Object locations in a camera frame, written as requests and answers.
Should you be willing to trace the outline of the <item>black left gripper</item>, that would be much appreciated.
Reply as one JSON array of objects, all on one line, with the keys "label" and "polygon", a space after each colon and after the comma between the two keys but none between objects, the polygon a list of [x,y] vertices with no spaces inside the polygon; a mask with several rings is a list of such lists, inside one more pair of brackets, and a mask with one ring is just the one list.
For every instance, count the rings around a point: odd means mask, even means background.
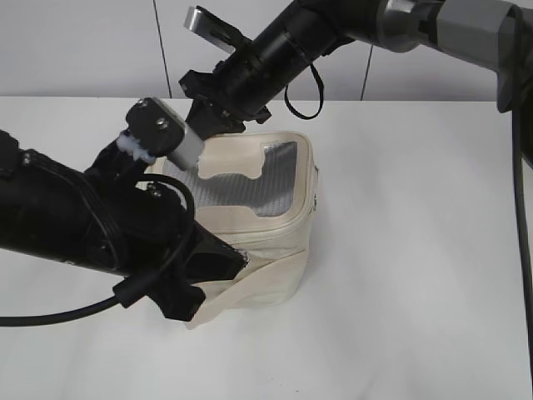
[{"label": "black left gripper", "polygon": [[190,321],[207,300],[200,283],[229,282],[246,261],[195,219],[184,183],[147,168],[111,142],[84,173],[121,239],[113,293],[125,308],[147,297],[165,318]]}]

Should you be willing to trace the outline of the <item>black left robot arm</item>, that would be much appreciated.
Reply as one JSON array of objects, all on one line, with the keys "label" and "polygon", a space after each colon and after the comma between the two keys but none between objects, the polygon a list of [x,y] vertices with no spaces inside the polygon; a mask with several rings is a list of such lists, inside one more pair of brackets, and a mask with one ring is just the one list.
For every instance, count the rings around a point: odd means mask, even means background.
[{"label": "black left robot arm", "polygon": [[4,317],[4,327],[42,326],[150,298],[189,322],[206,301],[202,283],[229,282],[246,257],[195,217],[187,186],[150,173],[115,144],[79,172],[1,135],[1,246],[120,277],[110,298],[69,312]]}]

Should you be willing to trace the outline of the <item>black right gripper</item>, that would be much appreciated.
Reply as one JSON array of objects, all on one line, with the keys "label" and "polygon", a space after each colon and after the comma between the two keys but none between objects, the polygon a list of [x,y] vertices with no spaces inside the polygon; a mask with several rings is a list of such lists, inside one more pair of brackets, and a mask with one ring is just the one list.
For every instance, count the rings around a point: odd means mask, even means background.
[{"label": "black right gripper", "polygon": [[186,122],[202,139],[263,124],[267,104],[300,73],[300,52],[287,37],[250,42],[212,72],[188,71],[179,84],[192,100]]}]

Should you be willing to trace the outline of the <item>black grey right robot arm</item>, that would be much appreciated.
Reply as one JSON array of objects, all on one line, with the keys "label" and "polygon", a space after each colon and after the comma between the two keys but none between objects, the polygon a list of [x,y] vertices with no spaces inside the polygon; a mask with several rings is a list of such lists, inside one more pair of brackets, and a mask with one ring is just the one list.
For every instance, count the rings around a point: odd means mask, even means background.
[{"label": "black grey right robot arm", "polygon": [[502,113],[514,91],[521,100],[532,94],[532,11],[507,1],[294,1],[254,39],[200,6],[185,25],[228,54],[179,82],[201,138],[264,123],[267,104],[297,76],[357,41],[394,53],[422,45],[491,70]]}]

